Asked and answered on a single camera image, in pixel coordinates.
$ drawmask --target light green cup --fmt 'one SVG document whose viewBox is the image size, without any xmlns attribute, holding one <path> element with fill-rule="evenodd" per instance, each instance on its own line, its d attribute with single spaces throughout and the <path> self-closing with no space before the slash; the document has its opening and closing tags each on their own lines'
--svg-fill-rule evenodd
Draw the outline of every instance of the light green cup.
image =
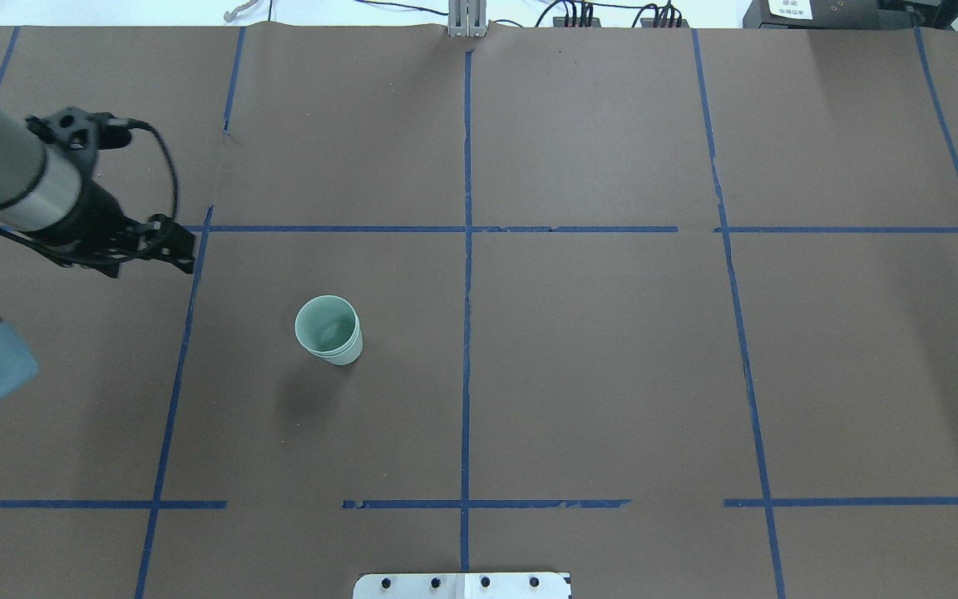
<svg viewBox="0 0 958 599">
<path fill-rule="evenodd" d="M 305 302 L 294 319 L 294 334 L 310 354 L 335 365 L 352 363 L 364 346 L 357 310 L 337 295 Z"/>
</svg>

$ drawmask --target black device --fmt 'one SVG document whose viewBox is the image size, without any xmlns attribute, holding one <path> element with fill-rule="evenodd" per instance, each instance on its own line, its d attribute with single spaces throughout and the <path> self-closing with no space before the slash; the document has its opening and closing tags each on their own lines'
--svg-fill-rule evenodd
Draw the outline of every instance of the black device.
<svg viewBox="0 0 958 599">
<path fill-rule="evenodd" d="M 947 29 L 958 0 L 753 0 L 744 29 Z"/>
</svg>

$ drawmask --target wire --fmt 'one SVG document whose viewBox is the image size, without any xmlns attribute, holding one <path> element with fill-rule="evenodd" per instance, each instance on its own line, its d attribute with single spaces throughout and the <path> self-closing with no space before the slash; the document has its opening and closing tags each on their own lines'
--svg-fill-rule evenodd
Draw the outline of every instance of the wire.
<svg viewBox="0 0 958 599">
<path fill-rule="evenodd" d="M 157 145 L 160 147 L 160 153 L 165 157 L 165 163 L 168 164 L 168 174 L 172 177 L 172 210 L 170 213 L 170 218 L 175 220 L 176 212 L 180 209 L 180 179 L 175 175 L 175 163 L 172 163 L 172 156 L 168 153 L 168 146 L 165 145 L 165 140 L 160 133 L 157 132 L 152 125 L 147 121 L 138 121 L 137 118 L 128 119 L 129 129 L 142 129 L 148 131 L 153 135 L 153 139 L 157 140 Z"/>
<path fill-rule="evenodd" d="M 567 7 L 569 7 L 569 4 L 570 4 L 572 7 L 574 7 L 575 4 L 573 3 L 573 0 L 556 0 L 556 2 L 553 2 L 552 4 L 549 4 L 548 7 L 546 7 L 546 10 L 542 11 L 542 14 L 539 15 L 539 20 L 536 20 L 536 22 L 535 22 L 535 27 L 539 27 L 539 26 L 542 24 L 542 19 L 544 19 L 545 16 L 549 14 L 549 11 L 551 11 L 552 8 L 556 6 L 556 4 L 562 4 L 562 3 L 564 4 L 564 20 L 566 21 L 566 20 L 567 20 Z"/>
<path fill-rule="evenodd" d="M 378 0 L 354 0 L 354 2 L 360 2 L 362 4 L 376 4 L 379 5 L 379 7 L 409 8 L 410 11 L 430 12 L 431 14 L 441 15 L 443 17 L 449 16 L 449 12 L 436 11 L 434 8 L 414 7 L 412 4 L 398 4 L 396 2 L 383 2 Z"/>
<path fill-rule="evenodd" d="M 639 20 L 642 19 L 642 14 L 645 11 L 649 11 L 650 8 L 653 8 L 653 19 L 659 18 L 660 16 L 660 7 L 657 7 L 655 4 L 646 4 L 642 8 L 639 8 L 638 14 L 635 15 L 635 22 L 630 24 L 631 29 L 638 27 Z"/>
</svg>

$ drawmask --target metal plate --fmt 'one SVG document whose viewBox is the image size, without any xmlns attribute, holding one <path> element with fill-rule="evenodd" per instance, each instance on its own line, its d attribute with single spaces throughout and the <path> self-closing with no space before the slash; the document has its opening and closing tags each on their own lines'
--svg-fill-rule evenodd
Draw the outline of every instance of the metal plate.
<svg viewBox="0 0 958 599">
<path fill-rule="evenodd" d="M 571 575 L 556 572 L 366 575 L 353 599 L 570 599 Z"/>
</svg>

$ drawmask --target white sticker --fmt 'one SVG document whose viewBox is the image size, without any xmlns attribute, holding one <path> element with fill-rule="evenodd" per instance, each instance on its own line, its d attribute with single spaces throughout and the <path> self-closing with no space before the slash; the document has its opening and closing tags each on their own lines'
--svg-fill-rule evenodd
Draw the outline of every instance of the white sticker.
<svg viewBox="0 0 958 599">
<path fill-rule="evenodd" d="M 768 8 L 779 17 L 811 20 L 811 0 L 768 0 Z"/>
</svg>

